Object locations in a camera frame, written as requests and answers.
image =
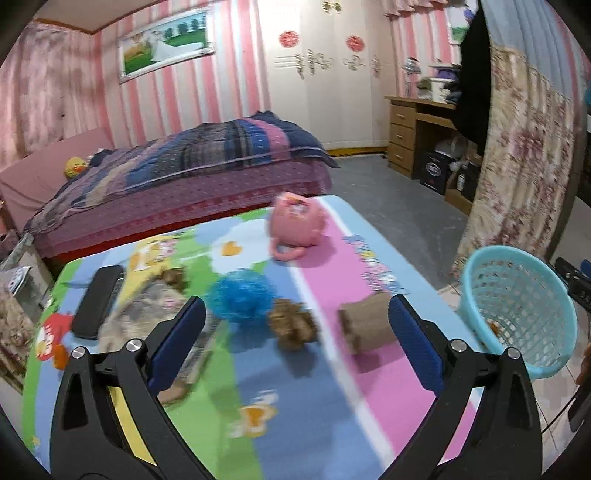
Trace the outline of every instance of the blanket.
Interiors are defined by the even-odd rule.
[[[202,124],[145,145],[120,149],[64,187],[33,218],[33,235],[56,229],[70,215],[185,176],[197,176],[294,158],[337,163],[311,133],[270,111]]]

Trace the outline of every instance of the cardboard tube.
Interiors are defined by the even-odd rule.
[[[339,322],[351,353],[361,353],[395,342],[396,335],[388,321],[392,294],[377,292],[339,307]]]

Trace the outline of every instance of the pink curtain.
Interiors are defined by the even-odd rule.
[[[32,22],[0,67],[0,170],[63,138],[66,32]]]
[[[404,12],[414,12],[419,8],[434,8],[438,5],[447,5],[447,0],[382,0],[386,15],[399,17]]]

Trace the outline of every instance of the yellow duck plush toy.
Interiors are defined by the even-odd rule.
[[[70,160],[66,162],[64,174],[68,179],[73,179],[74,177],[80,175],[87,168],[88,160],[85,160],[84,158],[80,157],[72,157]]]

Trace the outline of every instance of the white wardrobe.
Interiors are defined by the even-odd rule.
[[[396,72],[381,2],[259,0],[258,10],[271,109],[326,149],[388,145]]]

